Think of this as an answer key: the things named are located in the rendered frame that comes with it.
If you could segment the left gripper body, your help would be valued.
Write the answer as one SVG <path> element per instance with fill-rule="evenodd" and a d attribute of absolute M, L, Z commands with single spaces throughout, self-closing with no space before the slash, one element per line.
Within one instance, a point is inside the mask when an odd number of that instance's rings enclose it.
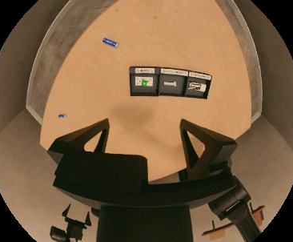
<path fill-rule="evenodd" d="M 64 215 L 62 214 L 62 216 L 64 216 Z M 80 222 L 80 221 L 78 221 L 78 220 L 73 220 L 73 219 L 71 219 L 71 218 L 69 218 L 69 217 L 67 217 L 67 216 L 64 216 L 64 217 L 65 217 L 65 221 L 66 221 L 67 223 L 70 223 L 70 224 L 76 225 L 76 226 L 78 226 L 78 227 L 80 227 L 80 228 L 87 229 L 87 227 L 85 226 L 85 225 L 87 225 L 87 224 L 85 224 L 85 223 L 83 223 L 83 222 Z M 77 222 L 77 221 L 78 221 L 78 222 Z M 87 226 L 90 226 L 90 225 L 87 225 Z"/>

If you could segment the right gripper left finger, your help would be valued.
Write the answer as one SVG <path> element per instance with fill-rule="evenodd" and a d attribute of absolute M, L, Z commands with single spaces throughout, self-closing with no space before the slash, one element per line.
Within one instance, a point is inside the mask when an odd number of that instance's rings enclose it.
<path fill-rule="evenodd" d="M 98 140 L 98 144 L 94 149 L 94 152 L 105 153 L 109 131 L 109 119 L 103 119 L 90 126 L 60 136 L 56 138 L 52 144 L 70 149 L 85 151 L 85 144 L 93 139 L 98 133 L 102 132 Z"/>

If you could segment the black and white eraser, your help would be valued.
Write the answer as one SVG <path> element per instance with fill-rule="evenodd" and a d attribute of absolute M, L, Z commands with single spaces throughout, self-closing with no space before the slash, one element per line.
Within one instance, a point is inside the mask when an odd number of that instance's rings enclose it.
<path fill-rule="evenodd" d="M 197 91 L 205 91 L 206 85 L 202 84 L 202 83 L 188 81 L 187 89 L 197 90 Z"/>

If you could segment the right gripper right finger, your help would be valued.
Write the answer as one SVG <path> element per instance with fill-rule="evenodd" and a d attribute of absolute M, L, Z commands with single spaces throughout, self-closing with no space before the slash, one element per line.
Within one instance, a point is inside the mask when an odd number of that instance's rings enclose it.
<path fill-rule="evenodd" d="M 226 162 L 238 146 L 234 139 L 186 119 L 181 119 L 179 130 L 187 165 L 188 180 L 198 179 L 211 165 Z M 187 132 L 205 145 L 205 150 L 200 158 L 192 146 Z"/>

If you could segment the white domino with black pips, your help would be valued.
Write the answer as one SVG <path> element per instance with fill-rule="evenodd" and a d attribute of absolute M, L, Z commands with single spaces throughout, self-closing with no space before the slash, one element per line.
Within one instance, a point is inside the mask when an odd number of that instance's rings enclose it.
<path fill-rule="evenodd" d="M 153 77 L 136 77 L 136 85 L 141 85 L 143 79 L 147 80 L 147 86 L 152 86 Z"/>

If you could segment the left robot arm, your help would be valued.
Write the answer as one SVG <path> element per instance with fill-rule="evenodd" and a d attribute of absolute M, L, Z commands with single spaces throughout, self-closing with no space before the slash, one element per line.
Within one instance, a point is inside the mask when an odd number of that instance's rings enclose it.
<path fill-rule="evenodd" d="M 94 216 L 99 217 L 99 209 L 91 208 L 91 213 Z M 51 226 L 50 228 L 50 237 L 52 240 L 56 242 L 78 242 L 78 240 L 82 240 L 82 230 L 78 226 L 68 223 L 66 228 L 66 232 L 60 228 L 56 228 L 55 226 Z M 72 231 L 71 231 L 72 230 Z"/>

